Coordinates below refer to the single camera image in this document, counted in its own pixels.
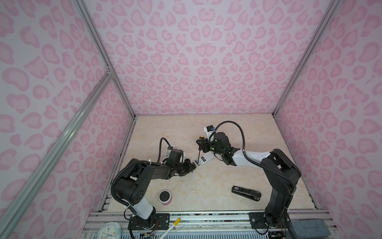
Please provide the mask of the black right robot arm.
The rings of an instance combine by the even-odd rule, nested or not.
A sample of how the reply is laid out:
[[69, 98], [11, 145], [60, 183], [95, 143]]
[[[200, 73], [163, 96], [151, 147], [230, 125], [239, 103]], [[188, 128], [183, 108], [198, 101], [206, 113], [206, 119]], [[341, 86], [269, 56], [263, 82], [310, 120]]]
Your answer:
[[300, 170], [282, 150], [276, 148], [270, 152], [253, 152], [235, 148], [223, 132], [215, 133], [210, 139], [200, 137], [196, 143], [204, 153], [219, 154], [226, 165], [263, 169], [272, 187], [263, 223], [270, 228], [281, 224], [301, 177]]

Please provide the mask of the black yellow handled screwdriver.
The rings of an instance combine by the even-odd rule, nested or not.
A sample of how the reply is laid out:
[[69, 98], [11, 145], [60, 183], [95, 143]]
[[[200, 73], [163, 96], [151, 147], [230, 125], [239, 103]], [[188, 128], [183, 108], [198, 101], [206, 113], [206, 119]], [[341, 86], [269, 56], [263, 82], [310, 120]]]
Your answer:
[[198, 155], [197, 164], [199, 164], [201, 152], [205, 151], [206, 142], [207, 142], [207, 140], [204, 136], [200, 136], [200, 138], [196, 140], [196, 143], [199, 147], [199, 155]]

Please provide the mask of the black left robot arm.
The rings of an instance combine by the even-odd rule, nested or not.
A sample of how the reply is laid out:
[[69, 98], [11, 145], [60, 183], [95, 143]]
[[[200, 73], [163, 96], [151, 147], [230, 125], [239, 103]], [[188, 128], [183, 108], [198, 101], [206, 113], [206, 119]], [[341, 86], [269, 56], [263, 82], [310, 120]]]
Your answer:
[[132, 159], [113, 179], [110, 192], [115, 201], [123, 204], [133, 214], [135, 223], [143, 229], [155, 225], [156, 209], [145, 193], [151, 180], [169, 180], [174, 176], [185, 176], [196, 169], [189, 159], [175, 164]]

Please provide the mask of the red and white remote control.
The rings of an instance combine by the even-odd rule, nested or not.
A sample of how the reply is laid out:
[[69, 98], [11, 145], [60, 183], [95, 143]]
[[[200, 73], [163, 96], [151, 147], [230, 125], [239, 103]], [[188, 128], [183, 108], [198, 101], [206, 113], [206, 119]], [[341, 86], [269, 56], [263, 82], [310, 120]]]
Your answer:
[[212, 152], [207, 152], [202, 156], [199, 156], [197, 159], [193, 161], [196, 167], [202, 167], [204, 164], [210, 162], [214, 159], [214, 154]]

